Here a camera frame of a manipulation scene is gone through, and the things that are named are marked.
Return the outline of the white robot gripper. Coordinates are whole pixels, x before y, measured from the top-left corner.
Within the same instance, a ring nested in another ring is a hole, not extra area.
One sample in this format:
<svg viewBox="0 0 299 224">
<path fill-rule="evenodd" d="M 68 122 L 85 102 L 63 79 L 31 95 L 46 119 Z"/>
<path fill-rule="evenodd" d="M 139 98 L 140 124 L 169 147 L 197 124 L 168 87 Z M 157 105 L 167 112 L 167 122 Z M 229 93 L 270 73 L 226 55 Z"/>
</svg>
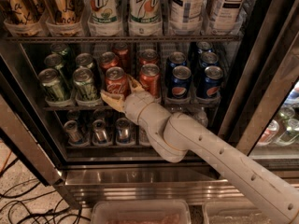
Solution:
<svg viewBox="0 0 299 224">
<path fill-rule="evenodd" d="M 130 121 L 137 125 L 152 125 L 151 107 L 155 104 L 152 95 L 144 91 L 143 86 L 128 75 L 130 94 L 126 100 L 122 94 L 113 94 L 101 90 L 102 100 L 118 112 L 123 112 Z"/>
</svg>

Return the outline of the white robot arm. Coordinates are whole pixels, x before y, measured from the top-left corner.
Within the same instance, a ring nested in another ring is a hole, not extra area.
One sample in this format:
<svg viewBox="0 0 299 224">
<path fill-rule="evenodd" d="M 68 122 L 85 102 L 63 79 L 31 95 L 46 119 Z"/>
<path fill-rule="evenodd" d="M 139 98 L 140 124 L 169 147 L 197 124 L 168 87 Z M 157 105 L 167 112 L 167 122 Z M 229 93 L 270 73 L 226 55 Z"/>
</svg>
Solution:
<svg viewBox="0 0 299 224">
<path fill-rule="evenodd" d="M 179 162 L 190 150 L 206 161 L 274 224 L 299 224 L 299 191 L 220 139 L 190 116 L 170 113 L 128 78 L 127 96 L 101 91 L 102 100 L 142 127 L 151 146 L 166 161 Z"/>
</svg>

